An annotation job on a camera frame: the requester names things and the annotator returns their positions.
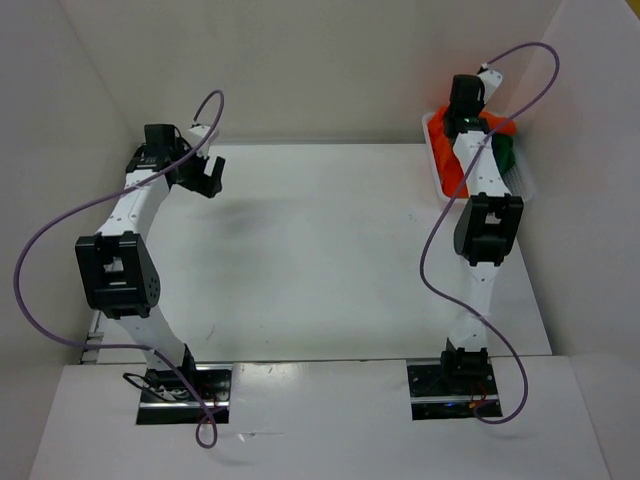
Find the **orange t-shirt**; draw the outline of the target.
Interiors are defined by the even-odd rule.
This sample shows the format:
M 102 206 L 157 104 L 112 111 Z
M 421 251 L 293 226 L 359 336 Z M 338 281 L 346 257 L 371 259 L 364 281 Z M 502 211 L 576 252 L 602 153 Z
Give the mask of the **orange t-shirt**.
M 455 156 L 449 139 L 444 133 L 444 114 L 448 106 L 441 106 L 435 115 L 427 122 L 428 133 L 435 157 L 435 163 L 440 175 L 442 191 L 446 196 L 453 194 L 463 177 L 463 170 Z M 514 121 L 506 123 L 497 133 L 509 135 L 513 138 L 517 133 Z

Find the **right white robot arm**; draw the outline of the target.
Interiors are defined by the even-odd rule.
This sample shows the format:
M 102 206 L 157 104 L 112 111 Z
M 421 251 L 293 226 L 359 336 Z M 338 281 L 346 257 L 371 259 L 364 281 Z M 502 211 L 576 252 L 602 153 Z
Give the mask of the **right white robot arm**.
M 495 278 L 511 252 L 524 210 L 502 179 L 489 123 L 480 116 L 502 82 L 502 75 L 483 67 L 475 75 L 453 77 L 444 134 L 460 163 L 468 199 L 456 224 L 454 251 L 467 262 L 465 304 L 441 354 L 438 380 L 455 395 L 478 393 L 489 375 L 486 326 Z

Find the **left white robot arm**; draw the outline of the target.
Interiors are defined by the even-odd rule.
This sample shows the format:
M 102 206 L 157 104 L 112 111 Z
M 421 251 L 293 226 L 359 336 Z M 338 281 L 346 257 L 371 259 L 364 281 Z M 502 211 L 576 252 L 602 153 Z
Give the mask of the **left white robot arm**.
M 200 377 L 159 307 L 161 281 L 146 239 L 172 188 L 206 198 L 220 193 L 225 160 L 210 158 L 218 131 L 207 125 L 194 123 L 181 134 L 170 124 L 149 124 L 144 133 L 126 167 L 127 194 L 94 235 L 76 241 L 75 253 L 89 306 L 147 348 L 141 387 L 160 401 L 182 401 L 197 392 Z

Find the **green t-shirt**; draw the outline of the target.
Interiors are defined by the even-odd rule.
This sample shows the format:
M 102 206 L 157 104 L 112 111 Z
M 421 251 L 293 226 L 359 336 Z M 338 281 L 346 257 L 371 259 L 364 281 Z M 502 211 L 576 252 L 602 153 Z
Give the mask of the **green t-shirt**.
M 499 173 L 506 175 L 516 165 L 513 138 L 496 133 L 492 137 L 492 150 Z

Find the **white plastic basket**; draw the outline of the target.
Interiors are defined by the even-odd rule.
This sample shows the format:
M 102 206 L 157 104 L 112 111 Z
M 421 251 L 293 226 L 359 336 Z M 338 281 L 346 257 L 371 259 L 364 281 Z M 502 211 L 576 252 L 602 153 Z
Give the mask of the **white plastic basket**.
M 435 111 L 425 113 L 421 119 L 421 126 L 426 145 L 427 163 L 430 167 L 431 176 L 435 184 L 436 195 L 440 202 L 445 205 L 449 201 L 449 197 L 442 191 L 440 175 L 436 167 L 435 157 L 427 128 L 427 122 L 434 115 Z M 522 197 L 524 202 L 528 202 L 534 196 L 535 185 L 532 174 L 527 165 L 524 150 L 520 145 L 518 137 L 514 138 L 513 152 L 516 160 L 515 165 L 503 176 L 503 181 L 512 194 L 519 195 Z

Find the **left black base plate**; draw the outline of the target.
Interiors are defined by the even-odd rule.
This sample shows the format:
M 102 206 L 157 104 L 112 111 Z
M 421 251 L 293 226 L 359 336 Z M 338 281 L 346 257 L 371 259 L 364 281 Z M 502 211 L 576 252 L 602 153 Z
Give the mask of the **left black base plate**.
M 123 377 L 140 391 L 137 425 L 196 425 L 205 418 L 194 395 L 171 371 L 126 372 Z M 193 388 L 219 424 L 229 421 L 232 368 L 204 366 L 189 375 Z

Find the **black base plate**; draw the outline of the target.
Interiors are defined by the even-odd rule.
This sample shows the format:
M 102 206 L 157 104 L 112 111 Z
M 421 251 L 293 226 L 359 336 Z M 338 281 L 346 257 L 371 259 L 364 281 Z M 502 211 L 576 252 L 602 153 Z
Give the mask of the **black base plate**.
M 196 425 L 205 418 L 194 395 L 171 371 L 126 372 L 123 377 L 140 391 L 137 425 Z M 189 375 L 193 388 L 219 424 L 229 421 L 232 368 L 204 366 Z
M 445 376 L 435 360 L 406 364 L 412 419 L 445 420 L 503 416 L 493 369 L 471 379 Z

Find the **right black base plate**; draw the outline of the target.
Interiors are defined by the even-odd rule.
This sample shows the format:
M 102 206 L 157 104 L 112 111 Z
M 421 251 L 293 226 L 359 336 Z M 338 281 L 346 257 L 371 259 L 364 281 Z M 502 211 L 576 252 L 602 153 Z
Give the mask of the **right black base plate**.
M 412 419 L 445 420 L 503 416 L 493 369 L 471 379 L 445 376 L 435 360 L 406 364 Z

